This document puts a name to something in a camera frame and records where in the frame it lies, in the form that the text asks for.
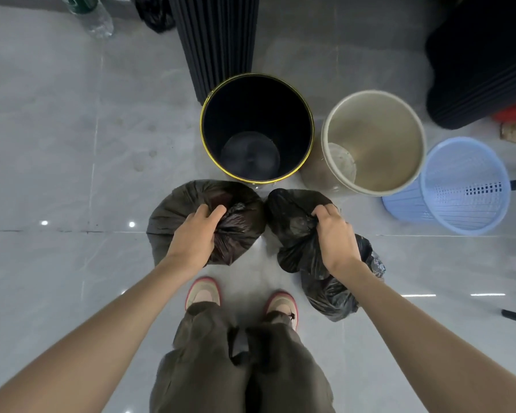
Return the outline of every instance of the garbage bag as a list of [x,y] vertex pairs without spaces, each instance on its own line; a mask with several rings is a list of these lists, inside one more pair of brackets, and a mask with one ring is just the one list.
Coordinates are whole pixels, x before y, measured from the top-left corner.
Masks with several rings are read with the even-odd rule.
[[[300,272],[302,288],[311,305],[333,322],[357,312],[359,304],[350,291],[334,278],[321,258],[317,218],[311,215],[319,204],[331,200],[317,191],[285,190],[278,188],[267,197],[268,226],[282,244],[277,262],[284,271]],[[361,260],[378,278],[386,268],[371,243],[360,235],[358,242]]]
[[133,0],[140,19],[153,31],[163,33],[176,26],[168,0]]
[[214,232],[214,250],[208,264],[233,264],[266,228],[262,200],[252,188],[233,181],[191,181],[175,188],[149,218],[147,237],[155,265],[165,257],[175,230],[201,204],[211,211],[220,204],[227,208]]

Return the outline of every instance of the gold rim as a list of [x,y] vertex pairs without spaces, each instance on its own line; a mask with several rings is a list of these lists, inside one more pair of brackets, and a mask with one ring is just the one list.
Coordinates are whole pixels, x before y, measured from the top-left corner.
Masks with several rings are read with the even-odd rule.
[[[206,146],[206,142],[205,142],[205,134],[203,132],[203,128],[202,128],[202,121],[203,121],[203,117],[205,115],[205,110],[206,110],[206,106],[209,102],[209,100],[212,98],[212,96],[214,95],[214,93],[220,89],[221,87],[223,87],[225,84],[227,84],[228,82],[236,79],[236,78],[240,78],[240,77],[243,77],[243,76],[247,76],[247,75],[260,75],[260,76],[267,76],[269,78],[272,78],[274,80],[277,80],[279,82],[282,82],[283,84],[285,84],[287,87],[289,87],[290,89],[292,89],[296,95],[298,97],[300,97],[300,99],[302,100],[304,106],[306,107],[306,110],[308,111],[308,116],[310,118],[310,124],[311,124],[311,140],[310,140],[310,146],[308,147],[308,151],[306,152],[306,155],[304,156],[304,159],[302,159],[302,162],[298,164],[298,166],[296,166],[295,169],[293,169],[292,171],[290,171],[288,174],[286,175],[283,175],[282,177],[280,178],[276,178],[275,180],[268,180],[268,181],[254,181],[254,180],[246,180],[244,178],[241,178],[241,177],[238,177],[232,173],[230,173],[229,171],[227,171],[225,168],[223,168],[219,162],[217,162],[214,157],[212,156],[212,154],[210,153],[210,151],[208,150],[208,147]],[[311,110],[310,110],[310,107],[308,106],[308,103],[306,103],[306,100],[304,100],[304,98],[302,97],[302,95],[298,92],[297,89],[295,89],[292,85],[290,85],[289,83],[277,78],[276,76],[273,76],[273,75],[268,75],[268,74],[261,74],[261,73],[245,73],[245,74],[239,74],[239,75],[235,75],[235,76],[232,76],[232,77],[229,77],[227,78],[227,80],[225,80],[224,82],[221,82],[218,86],[216,86],[211,92],[210,94],[208,94],[208,97],[206,97],[206,100],[204,102],[204,104],[202,105],[202,109],[201,109],[201,119],[200,119],[200,123],[199,123],[199,126],[200,126],[200,131],[201,131],[201,141],[202,141],[202,145],[205,147],[205,151],[207,153],[207,155],[210,157],[210,159],[212,159],[212,161],[216,164],[216,166],[218,168],[220,168],[224,173],[226,173],[227,175],[229,175],[230,177],[236,179],[236,180],[239,180],[239,181],[243,181],[243,182],[246,182],[246,183],[251,183],[251,184],[271,184],[271,183],[276,183],[277,181],[281,181],[281,180],[284,180],[285,178],[288,178],[290,177],[292,174],[296,173],[296,171],[298,171],[304,164],[304,162],[306,162],[306,159],[308,159],[308,157],[310,156],[310,153],[311,153],[311,148],[312,146],[314,145],[314,136],[315,136],[315,124],[314,124],[314,117],[313,115],[311,114]]]

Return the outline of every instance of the pant leg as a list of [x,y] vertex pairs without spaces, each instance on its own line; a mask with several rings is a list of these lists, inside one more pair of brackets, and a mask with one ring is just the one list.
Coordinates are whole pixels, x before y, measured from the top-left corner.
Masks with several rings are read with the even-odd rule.
[[252,382],[261,393],[264,413],[334,413],[331,386],[284,313],[268,313],[248,328]]
[[165,355],[151,392],[151,413],[244,413],[248,366],[234,366],[234,319],[212,302],[192,304]]

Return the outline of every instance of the sneaker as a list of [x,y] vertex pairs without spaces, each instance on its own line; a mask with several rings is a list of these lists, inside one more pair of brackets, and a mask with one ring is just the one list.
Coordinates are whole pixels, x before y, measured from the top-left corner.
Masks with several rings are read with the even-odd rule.
[[211,301],[217,305],[220,305],[222,302],[218,283],[211,277],[201,277],[193,283],[187,292],[185,310],[187,311],[187,308],[193,303],[201,301]]
[[282,312],[291,318],[290,327],[296,330],[298,326],[298,307],[293,296],[286,291],[277,291],[272,294],[266,303],[266,314],[269,312]]

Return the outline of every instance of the tile floor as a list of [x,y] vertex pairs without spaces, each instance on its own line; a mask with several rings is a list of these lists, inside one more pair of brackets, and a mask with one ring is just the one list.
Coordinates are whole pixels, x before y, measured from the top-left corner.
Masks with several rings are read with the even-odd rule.
[[[318,127],[344,95],[394,92],[424,119],[429,145],[484,140],[516,178],[516,145],[497,138],[496,124],[446,131],[427,117],[422,45],[442,18],[434,0],[261,0],[255,69],[300,89]],[[200,107],[176,32],[120,20],[116,28],[100,43],[70,15],[0,7],[0,385],[152,268],[144,230],[173,187],[224,179],[200,144]],[[295,175],[277,186],[302,184]],[[516,374],[516,323],[498,314],[516,310],[516,193],[501,226],[478,238],[398,222],[374,198],[336,204],[382,257],[387,284],[435,294],[413,302]],[[205,271],[242,322],[272,290],[294,294],[302,340],[338,412],[424,411],[365,313],[323,318],[263,238],[233,266]],[[148,410],[186,290],[155,322],[105,412]],[[482,292],[506,295],[470,296]]]

